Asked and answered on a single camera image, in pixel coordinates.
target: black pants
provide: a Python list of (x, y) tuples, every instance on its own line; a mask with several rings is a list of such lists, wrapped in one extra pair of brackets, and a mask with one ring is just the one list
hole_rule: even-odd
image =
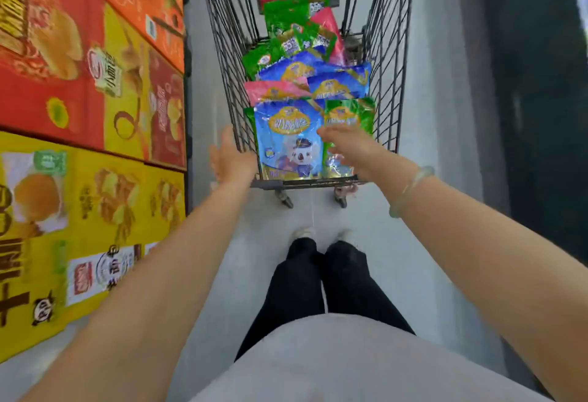
[(276, 267), (265, 302), (235, 360), (281, 325), (324, 314), (321, 280), (329, 312), (372, 318), (414, 334), (371, 278), (363, 252), (338, 241), (323, 255), (317, 252), (312, 239), (300, 238), (290, 246), (286, 261)]

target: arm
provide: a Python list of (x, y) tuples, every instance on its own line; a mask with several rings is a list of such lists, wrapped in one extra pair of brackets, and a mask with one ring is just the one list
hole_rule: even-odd
[(218, 188), (113, 289), (23, 401), (165, 400), (257, 171), (230, 128), (210, 155)]
[[(356, 129), (328, 127), (321, 136), (389, 203), (419, 169)], [(435, 177), (413, 189), (401, 217), (557, 400), (588, 400), (588, 269)]]

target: left hand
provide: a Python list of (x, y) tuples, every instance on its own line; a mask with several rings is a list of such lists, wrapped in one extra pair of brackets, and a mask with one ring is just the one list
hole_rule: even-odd
[(211, 145), (210, 168), (219, 183), (251, 183), (258, 172), (257, 156), (254, 152), (240, 153), (235, 146), (233, 129), (224, 128), (220, 136), (220, 147)]

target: floor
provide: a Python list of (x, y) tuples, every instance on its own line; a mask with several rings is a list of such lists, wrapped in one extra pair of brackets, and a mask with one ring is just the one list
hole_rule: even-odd
[[(192, 198), (198, 203), (212, 181), (207, 146), (217, 140), (229, 117), (204, 0), (191, 0), (186, 15), (194, 57), (190, 182)], [(456, 0), (413, 1), (401, 153), (421, 165), (434, 166), (452, 185), (483, 198), (475, 134), (449, 130), (454, 120), (463, 123), (471, 113), (452, 105), (454, 101), (463, 105), (455, 100), (460, 94), (455, 85), (464, 83), (459, 76), (467, 71), (459, 50), (447, 44), (459, 38), (459, 33), (453, 36), (459, 20)], [(441, 75), (449, 76), (448, 80)], [(168, 401), (189, 400), (231, 365), (262, 305), (274, 268), (286, 256), (290, 234), (304, 226), (316, 228), (323, 250), (343, 228), (355, 230), (372, 276), (417, 335), (505, 373), (499, 338), (408, 228), (387, 215), (388, 205), (380, 191), (373, 184), (362, 186), (356, 196), (348, 198), (345, 210), (334, 202), (332, 193), (332, 189), (290, 191), (294, 204), (290, 210), (271, 192), (251, 191), (182, 352)], [(0, 399), (15, 400), (23, 394), (84, 323), (70, 325), (66, 332), (0, 364)]]

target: shopping cart basket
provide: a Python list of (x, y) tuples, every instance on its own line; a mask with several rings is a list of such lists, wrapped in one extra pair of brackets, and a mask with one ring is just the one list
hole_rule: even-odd
[[(377, 104), (373, 137), (388, 150), (398, 152), (412, 0), (371, 0), (371, 4), (358, 4), (358, 1), (345, 0), (342, 4), (345, 8), (341, 22), (342, 39), (348, 53), (356, 60), (371, 62), (370, 96)], [(256, 22), (258, 7), (257, 4), (254, 7), (252, 0), (206, 0), (206, 4), (235, 142), (240, 151), (255, 152), (254, 131), (243, 116), (243, 109), (250, 105), (243, 87), (247, 76), (241, 57), (261, 40), (267, 39), (260, 34)], [(365, 16), (368, 7), (367, 19), (357, 27), (354, 16), (360, 15), (359, 11)], [(252, 187), (275, 190), (288, 207), (292, 202), (285, 190), (335, 187), (335, 198), (345, 207), (347, 186), (358, 182), (357, 176), (282, 181), (264, 180), (258, 174)]]

